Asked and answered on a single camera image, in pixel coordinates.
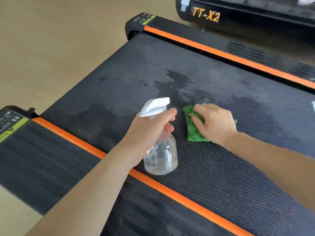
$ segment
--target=beige floor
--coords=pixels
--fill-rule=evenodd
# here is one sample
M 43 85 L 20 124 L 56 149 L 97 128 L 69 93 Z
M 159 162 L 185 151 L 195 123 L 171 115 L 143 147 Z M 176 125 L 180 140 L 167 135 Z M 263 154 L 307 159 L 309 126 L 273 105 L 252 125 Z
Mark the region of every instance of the beige floor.
M 183 22 L 175 0 L 0 0 L 0 108 L 44 111 L 126 42 L 125 22 L 142 11 Z M 314 63 L 304 50 L 277 51 Z M 40 217 L 0 187 L 0 235 Z

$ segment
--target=green microfiber towel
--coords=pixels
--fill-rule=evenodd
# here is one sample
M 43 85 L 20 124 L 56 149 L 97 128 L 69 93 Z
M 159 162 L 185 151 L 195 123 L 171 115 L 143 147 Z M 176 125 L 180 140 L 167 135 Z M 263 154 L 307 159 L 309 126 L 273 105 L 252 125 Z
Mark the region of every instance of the green microfiber towel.
M 203 123 L 204 123 L 204 118 L 197 113 L 194 110 L 194 107 L 192 105 L 184 107 L 183 111 L 185 113 L 185 118 L 186 118 L 186 124 L 187 124 L 187 139 L 189 142 L 210 142 L 207 138 L 205 138 L 195 127 L 194 123 L 192 122 L 189 114 L 194 114 L 197 116 Z

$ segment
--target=spray bottle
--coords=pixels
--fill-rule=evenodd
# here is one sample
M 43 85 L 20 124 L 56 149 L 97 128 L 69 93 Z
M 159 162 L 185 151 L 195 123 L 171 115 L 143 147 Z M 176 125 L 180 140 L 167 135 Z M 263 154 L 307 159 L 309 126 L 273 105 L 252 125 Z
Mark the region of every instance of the spray bottle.
M 151 120 L 164 112 L 168 104 L 169 98 L 151 99 L 142 108 L 140 117 L 148 117 Z M 175 170 L 178 159 L 173 135 L 163 129 L 155 145 L 144 155 L 143 161 L 146 171 L 154 175 L 165 175 Z

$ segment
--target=finger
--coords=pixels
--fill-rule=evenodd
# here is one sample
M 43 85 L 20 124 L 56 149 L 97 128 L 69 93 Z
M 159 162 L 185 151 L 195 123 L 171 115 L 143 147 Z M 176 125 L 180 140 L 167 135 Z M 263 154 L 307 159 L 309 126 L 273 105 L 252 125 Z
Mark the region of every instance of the finger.
M 164 127 L 171 119 L 175 119 L 175 115 L 177 114 L 176 108 L 171 108 L 170 110 L 166 110 L 160 114 L 158 114 L 152 121 L 158 126 Z
M 165 131 L 168 131 L 168 132 L 174 131 L 173 125 L 169 122 L 167 124 L 165 124 L 164 128 L 165 128 Z
M 216 109 L 220 108 L 219 106 L 217 106 L 213 103 L 203 103 L 202 106 L 208 110 L 216 110 Z
M 201 134 L 203 134 L 203 132 L 205 132 L 205 128 L 206 128 L 204 123 L 198 117 L 196 117 L 195 115 L 191 116 L 191 120 L 195 124 L 195 126 L 199 130 L 199 132 Z
M 206 114 L 207 112 L 207 109 L 200 105 L 200 104 L 196 104 L 195 107 L 194 107 L 194 110 L 199 113 L 200 115 L 202 115 L 204 117 L 204 114 Z

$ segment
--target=yellow-green label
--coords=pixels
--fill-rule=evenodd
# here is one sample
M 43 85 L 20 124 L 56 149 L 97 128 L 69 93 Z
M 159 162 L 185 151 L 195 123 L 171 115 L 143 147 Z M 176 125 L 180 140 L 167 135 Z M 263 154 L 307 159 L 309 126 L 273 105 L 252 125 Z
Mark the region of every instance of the yellow-green label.
M 142 25 L 148 24 L 148 23 L 149 23 L 150 21 L 152 21 L 154 18 L 155 18 L 155 15 L 151 16 L 149 19 L 147 19 L 146 21 L 144 21 L 144 22 L 142 23 Z
M 28 120 L 29 120 L 28 118 L 22 118 L 20 121 L 18 121 L 16 124 L 10 127 L 8 130 L 6 130 L 4 133 L 2 133 L 0 135 L 0 143 L 4 141 L 8 136 L 10 136 L 12 133 L 14 133 L 16 130 L 18 130 L 21 126 L 23 126 Z

